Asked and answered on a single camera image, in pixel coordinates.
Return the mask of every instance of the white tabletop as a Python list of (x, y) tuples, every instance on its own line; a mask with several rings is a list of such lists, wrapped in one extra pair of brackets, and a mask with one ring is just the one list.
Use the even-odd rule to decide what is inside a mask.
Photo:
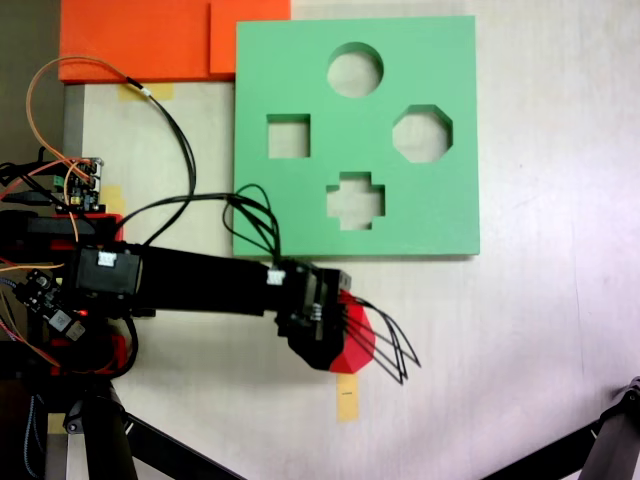
[[(335, 377), (271, 317), (138, 321), (138, 361), (115, 382), (125, 407), (267, 480), (478, 479), (594, 420), (640, 373), (640, 3), (294, 0), (293, 14), (476, 15), (482, 253), (318, 262), (393, 313), (423, 362), (404, 387), (363, 370), (356, 421), (337, 421)], [(233, 85), (176, 84), (163, 103), (194, 148), (198, 190), (230, 190)], [(163, 119), (115, 86), (85, 90), (83, 154), (105, 160), (128, 211), (186, 191)], [(127, 240), (173, 209), (140, 215)], [(230, 255), (221, 211), (190, 206), (156, 245)], [(81, 463), (71, 456), (68, 478)]]

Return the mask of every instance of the orange foam sheet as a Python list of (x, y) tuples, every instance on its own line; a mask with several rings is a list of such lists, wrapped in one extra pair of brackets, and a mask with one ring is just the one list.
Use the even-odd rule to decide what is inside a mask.
[(217, 80), (236, 75), (236, 23), (289, 20), (289, 0), (213, 0), (211, 2), (211, 44), (209, 73)]
[[(60, 55), (100, 57), (142, 82), (233, 80), (236, 22), (290, 18), (290, 0), (62, 0)], [(72, 61), (60, 80), (122, 81)]]

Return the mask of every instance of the green foam board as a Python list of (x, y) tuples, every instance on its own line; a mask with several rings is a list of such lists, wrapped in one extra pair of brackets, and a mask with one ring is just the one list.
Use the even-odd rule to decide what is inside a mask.
[[(354, 46), (383, 67), (360, 98), (327, 79), (331, 61)], [(265, 188), (283, 254), (479, 253), (473, 17), (246, 22), (237, 48), (235, 186)], [(411, 163), (394, 147), (394, 126), (415, 111), (436, 112), (451, 128), (452, 145), (435, 162)], [(269, 158), (269, 119), (288, 117), (308, 119), (309, 155)], [(328, 216), (327, 191), (354, 173), (384, 188), (384, 216), (369, 230), (341, 230)], [(234, 221), (251, 232), (237, 212)], [(234, 253), (263, 255), (242, 239)]]

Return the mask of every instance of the wire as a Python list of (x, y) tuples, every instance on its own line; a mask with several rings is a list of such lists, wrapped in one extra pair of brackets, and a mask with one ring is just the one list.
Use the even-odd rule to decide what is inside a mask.
[[(265, 228), (265, 230), (267, 231), (267, 233), (271, 234), (272, 237), (274, 238), (274, 244), (275, 244), (275, 248), (267, 248), (264, 246), (261, 246), (259, 244), (257, 244), (256, 242), (253, 242), (251, 239), (248, 239), (247, 237), (231, 230), (231, 232), (236, 235), (239, 236), (251, 243), (253, 243), (254, 245), (257, 245), (258, 247), (262, 248), (264, 251), (266, 251), (267, 253), (270, 253), (274, 260), (277, 262), (279, 261), (280, 257), (281, 257), (281, 253), (280, 253), (280, 228), (278, 226), (278, 220), (276, 219), (275, 215), (273, 214), (273, 212), (271, 211), (270, 208), (265, 207), (264, 205), (258, 203), (257, 201), (248, 198), (248, 197), (244, 197), (242, 195), (238, 195), (235, 193), (201, 193), (201, 194), (195, 194), (192, 197), (189, 196), (185, 196), (185, 195), (181, 195), (181, 196), (175, 196), (175, 197), (169, 197), (169, 198), (165, 198), (163, 200), (158, 200), (156, 202), (150, 203), (149, 205), (139, 208), (138, 210), (135, 210), (134, 212), (130, 213), (129, 215), (127, 215), (126, 217), (124, 217), (122, 220), (120, 220), (120, 222), (118, 222), (114, 228), (113, 234), (111, 234), (111, 238), (114, 238), (115, 235), (118, 233), (118, 231), (128, 222), (130, 221), (132, 218), (134, 218), (136, 215), (146, 211), (146, 210), (150, 210), (152, 208), (156, 208), (156, 207), (160, 207), (163, 205), (170, 205), (172, 203), (182, 203), (185, 200), (189, 199), (190, 201), (202, 201), (202, 200), (224, 200), (229, 202), (229, 204), (234, 207), (234, 208), (238, 208), (249, 220), (250, 223), (252, 223), (252, 225), (254, 225), (254, 227), (256, 227), (256, 225), (262, 225)], [(265, 215), (267, 218), (269, 218), (269, 221), (273, 224), (274, 228), (271, 229), (268, 225), (266, 225), (264, 222), (262, 222), (262, 220), (260, 220), (255, 214), (247, 211), (246, 209), (244, 209), (244, 206), (247, 206), (249, 208), (252, 208), (258, 212), (260, 212), (261, 214)]]
[(0, 272), (10, 272), (11, 270), (33, 270), (37, 268), (39, 270), (53, 270), (54, 268), (64, 267), (64, 263), (58, 265), (14, 265), (12, 267), (0, 268)]
[(76, 211), (72, 210), (72, 208), (69, 205), (67, 205), (64, 202), (61, 202), (49, 190), (45, 189), (42, 185), (40, 185), (38, 182), (36, 182), (32, 177), (28, 177), (26, 175), (21, 175), (20, 178), (22, 178), (24, 183), (27, 184), (29, 187), (31, 187), (33, 190), (35, 190), (35, 191), (39, 192), (40, 194), (44, 195), (49, 200), (51, 200), (52, 203), (54, 203), (55, 205), (61, 207), (65, 213), (72, 213), (73, 212), (82, 221), (87, 223), (93, 229), (94, 232), (97, 233), (98, 229), (97, 229), (95, 223), (90, 218), (88, 218), (81, 210), (76, 210)]
[(33, 403), (33, 436), (36, 439), (36, 443), (38, 444), (38, 450), (40, 453), (44, 453), (44, 447), (42, 446), (42, 442), (40, 441), (40, 435), (38, 434), (38, 409), (36, 408), (36, 403), (34, 402), (35, 397), (31, 397), (31, 402)]
[[(69, 203), (69, 192), (68, 192), (69, 177), (71, 177), (71, 172), (73, 172), (73, 169), (75, 168), (77, 163), (78, 163), (77, 161), (73, 162), (71, 167), (69, 167), (67, 176), (64, 177), (64, 203), (67, 204), (67, 207), (69, 209), (71, 209), (71, 205)], [(73, 235), (76, 239), (76, 243), (78, 243), (78, 226), (76, 225), (76, 219), (73, 217), (73, 213), (71, 211), (69, 211), (69, 220), (71, 220), (71, 226), (73, 227)]]
[[(358, 345), (360, 345), (360, 347), (364, 349), (368, 354), (370, 354), (373, 360), (375, 360), (382, 368), (384, 368), (384, 370), (387, 373), (389, 373), (397, 382), (399, 382), (402, 385), (404, 383), (404, 380), (409, 378), (407, 373), (406, 363), (405, 363), (405, 357), (411, 360), (413, 363), (415, 363), (418, 367), (421, 367), (420, 361), (418, 360), (415, 350), (411, 346), (411, 343), (407, 339), (406, 335), (404, 334), (400, 326), (397, 324), (397, 322), (393, 318), (391, 318), (388, 314), (386, 314), (385, 312), (383, 312), (382, 310), (380, 310), (379, 308), (377, 308), (376, 306), (374, 306), (373, 304), (371, 304), (370, 302), (362, 298), (351, 297), (351, 296), (348, 296), (348, 297), (341, 296), (339, 301), (344, 305), (358, 305), (364, 308), (372, 309), (380, 315), (380, 317), (385, 322), (389, 330), (389, 334), (390, 334), (389, 338), (376, 332), (375, 330), (373, 330), (373, 328), (369, 327), (367, 324), (362, 323), (359, 320), (352, 318), (350, 316), (345, 317), (344, 330), (345, 330), (345, 333), (350, 335), (353, 338), (353, 340)], [(376, 338), (379, 338), (385, 343), (391, 345), (393, 347), (393, 352), (396, 359), (395, 362), (391, 360), (382, 350), (377, 348), (374, 342), (371, 342), (371, 340), (369, 340), (365, 335), (363, 335), (362, 332), (358, 330), (358, 327), (353, 325), (354, 323), (357, 324), (358, 327), (364, 328), (365, 330), (373, 333), (376, 336)], [(408, 353), (406, 350), (404, 350), (401, 347), (400, 340), (398, 338), (398, 335), (396, 334), (396, 330), (398, 331), (400, 336), (403, 338), (404, 343), (407, 345), (408, 347), (407, 350), (409, 350), (409, 352), (411, 353)], [(397, 375), (396, 373), (391, 371), (391, 369), (388, 368), (387, 365), (385, 365), (378, 356), (376, 356), (376, 352), (379, 353), (380, 357), (382, 357), (384, 360), (388, 362), (389, 366), (393, 367), (393, 369), (397, 372)]]
[[(42, 167), (38, 167), (35, 170), (33, 170), (32, 172), (29, 172), (27, 174), (27, 176), (32, 177), (40, 172), (42, 172), (43, 170), (46, 170), (48, 168), (51, 168), (55, 165), (59, 165), (61, 163), (64, 163), (64, 160), (56, 160), (54, 162), (51, 163), (47, 163), (46, 165), (43, 165)], [(21, 178), (17, 178), (16, 180), (14, 180), (14, 182), (9, 185), (4, 192), (0, 193), (0, 201), (2, 201), (2, 199), (7, 196), (9, 193), (11, 193), (13, 190), (15, 190), (20, 184), (22, 183), (22, 179)]]
[[(140, 85), (138, 82), (130, 81), (129, 83), (131, 83), (136, 87), (139, 87), (140, 90), (143, 90), (142, 85)], [(149, 237), (149, 239), (146, 242), (144, 242), (145, 246), (151, 245), (151, 243), (156, 238), (162, 235), (169, 227), (171, 227), (178, 220), (178, 218), (180, 218), (182, 213), (187, 209), (187, 207), (189, 206), (189, 203), (191, 203), (191, 200), (193, 199), (193, 195), (196, 190), (196, 182), (197, 182), (195, 157), (193, 155), (193, 150), (191, 149), (191, 145), (189, 144), (187, 137), (185, 136), (182, 129), (178, 126), (176, 121), (173, 119), (171, 114), (162, 105), (160, 105), (160, 103), (153, 96), (149, 96), (149, 100), (151, 100), (151, 102), (153, 102), (153, 104), (160, 110), (160, 113), (167, 120), (167, 123), (169, 123), (171, 130), (173, 131), (176, 139), (178, 140), (178, 144), (180, 145), (180, 149), (182, 150), (182, 154), (184, 155), (185, 162), (187, 165), (187, 173), (189, 176), (189, 194), (186, 197), (183, 205), (178, 209), (178, 211), (174, 213), (173, 216), (169, 218), (169, 220), (167, 220), (167, 222), (162, 227), (160, 227), (151, 237)]]
[(31, 468), (31, 464), (29, 463), (29, 434), (31, 433), (31, 423), (33, 421), (33, 411), (35, 407), (35, 400), (31, 397), (31, 403), (29, 405), (29, 418), (27, 420), (27, 430), (24, 434), (24, 445), (22, 449), (24, 466), (33, 478), (40, 478), (36, 472)]
[[(51, 60), (50, 62), (46, 63), (44, 66), (42, 66), (40, 68), (40, 70), (38, 70), (36, 72), (36, 74), (33, 76), (33, 79), (31, 80), (31, 83), (29, 84), (29, 89), (27, 90), (27, 99), (26, 99), (27, 120), (29, 121), (29, 126), (31, 127), (31, 131), (33, 132), (34, 136), (36, 137), (36, 139), (38, 140), (40, 145), (42, 145), (49, 152), (51, 152), (56, 158), (58, 158), (59, 160), (62, 160), (63, 162), (65, 162), (67, 164), (67, 166), (69, 166), (67, 157), (65, 157), (61, 152), (59, 152), (54, 147), (52, 147), (43, 138), (43, 136), (41, 135), (40, 131), (38, 130), (38, 127), (36, 126), (36, 124), (35, 124), (35, 122), (33, 120), (33, 111), (32, 111), (31, 104), (32, 104), (32, 98), (33, 98), (33, 92), (34, 92), (36, 86), (38, 85), (38, 82), (40, 81), (40, 77), (42, 77), (42, 75), (44, 75), (44, 73), (46, 73), (54, 65), (56, 65), (58, 63), (61, 63), (61, 62), (65, 62), (65, 61), (71, 61), (71, 60), (78, 60), (78, 61), (84, 61), (84, 62), (90, 62), (90, 63), (97, 63), (97, 64), (103, 65), (103, 66), (109, 68), (110, 70), (114, 71), (115, 73), (117, 73), (118, 75), (123, 77), (123, 79), (125, 79), (125, 80), (128, 78), (121, 70), (116, 68), (111, 63), (109, 63), (109, 62), (107, 62), (105, 60), (102, 60), (101, 58), (92, 57), (92, 56), (89, 56), (89, 55), (66, 55), (66, 56), (55, 58), (55, 59)], [(84, 176), (84, 178), (88, 177), (86, 174), (81, 175), (81, 177), (83, 177), (83, 176)]]
[[(79, 163), (88, 163), (90, 160), (86, 160), (86, 159), (79, 159), (78, 162)], [(47, 170), (48, 168), (51, 168), (55, 165), (60, 165), (61, 163), (65, 163), (65, 160), (55, 160), (53, 162), (47, 163), (46, 165), (43, 165), (42, 167), (38, 167), (35, 170), (29, 172), (27, 174), (28, 177), (33, 177), (34, 175), (37, 175), (38, 173)], [(75, 166), (73, 166), (74, 170), (76, 172), (82, 173), (80, 170), (78, 170)], [(13, 181), (13, 183), (11, 183), (11, 185), (9, 185), (4, 192), (0, 193), (0, 201), (2, 201), (4, 199), (4, 197), (6, 197), (9, 193), (11, 193), (12, 191), (14, 191), (18, 186), (20, 186), (20, 184), (23, 182), (22, 178), (17, 178)]]
[(2, 328), (5, 331), (5, 333), (7, 333), (7, 335), (9, 335), (10, 337), (15, 337), (16, 341), (18, 341), (20, 343), (24, 343), (26, 346), (31, 348), (31, 350), (33, 350), (35, 353), (40, 355), (43, 359), (45, 359), (51, 365), (53, 365), (54, 367), (60, 368), (60, 363), (58, 363), (57, 360), (55, 360), (48, 353), (44, 352), (43, 350), (39, 349), (38, 347), (34, 347), (33, 345), (31, 345), (22, 336), (22, 334), (18, 330), (18, 326), (16, 325), (16, 321), (15, 321), (15, 318), (13, 317), (13, 313), (11, 312), (11, 308), (9, 308), (9, 304), (7, 303), (7, 298), (6, 298), (6, 296), (5, 296), (5, 294), (4, 294), (4, 292), (2, 290), (0, 290), (0, 298), (2, 299), (2, 303), (4, 304), (5, 311), (7, 312), (8, 321), (6, 323), (8, 323), (11, 326), (11, 328), (13, 328), (13, 331), (11, 331), (11, 330), (9, 330), (9, 328), (7, 328), (4, 320), (2, 322), (0, 322), (2, 324), (2, 326), (0, 326), (0, 328)]

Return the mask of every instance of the tape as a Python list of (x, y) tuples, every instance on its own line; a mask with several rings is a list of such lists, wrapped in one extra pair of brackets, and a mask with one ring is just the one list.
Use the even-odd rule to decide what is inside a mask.
[[(156, 100), (173, 98), (173, 83), (148, 83), (144, 87), (151, 91)], [(121, 102), (146, 101), (147, 97), (140, 90), (128, 83), (118, 84), (118, 100)]]
[(336, 379), (338, 395), (338, 422), (354, 422), (358, 419), (358, 376), (338, 374)]
[(63, 427), (64, 413), (50, 413), (47, 417), (47, 433), (52, 435), (65, 434), (67, 431)]
[(103, 186), (100, 190), (100, 203), (107, 207), (107, 213), (124, 215), (125, 203), (120, 185)]

